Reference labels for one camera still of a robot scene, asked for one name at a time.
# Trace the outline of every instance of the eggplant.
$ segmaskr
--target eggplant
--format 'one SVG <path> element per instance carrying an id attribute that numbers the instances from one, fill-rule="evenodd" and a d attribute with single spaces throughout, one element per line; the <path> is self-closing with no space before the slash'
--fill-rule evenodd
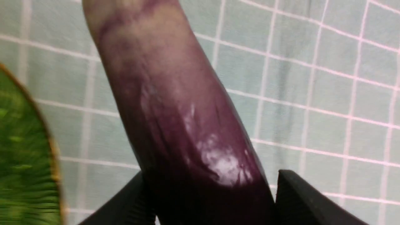
<path id="1" fill-rule="evenodd" d="M 269 225 L 268 182 L 178 0 L 83 0 L 163 225 Z"/>

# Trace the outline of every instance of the eggplant skin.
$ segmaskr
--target eggplant skin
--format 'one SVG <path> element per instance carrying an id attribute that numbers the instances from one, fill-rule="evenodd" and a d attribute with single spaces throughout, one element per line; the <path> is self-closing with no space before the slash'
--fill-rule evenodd
<path id="1" fill-rule="evenodd" d="M 163 225 L 275 224 L 262 166 L 178 0 L 83 0 Z"/>

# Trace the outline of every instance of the green leaf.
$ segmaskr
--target green leaf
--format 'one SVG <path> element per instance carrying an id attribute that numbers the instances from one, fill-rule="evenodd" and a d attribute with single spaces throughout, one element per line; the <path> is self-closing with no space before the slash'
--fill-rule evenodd
<path id="1" fill-rule="evenodd" d="M 63 224 L 57 171 L 34 102 L 0 64 L 0 224 Z"/>

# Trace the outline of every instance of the purple eggplant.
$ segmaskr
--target purple eggplant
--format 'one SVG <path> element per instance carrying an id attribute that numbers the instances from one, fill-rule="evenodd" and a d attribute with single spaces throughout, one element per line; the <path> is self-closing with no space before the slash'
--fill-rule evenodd
<path id="1" fill-rule="evenodd" d="M 160 222 L 275 224 L 261 163 L 179 1 L 82 3 Z"/>

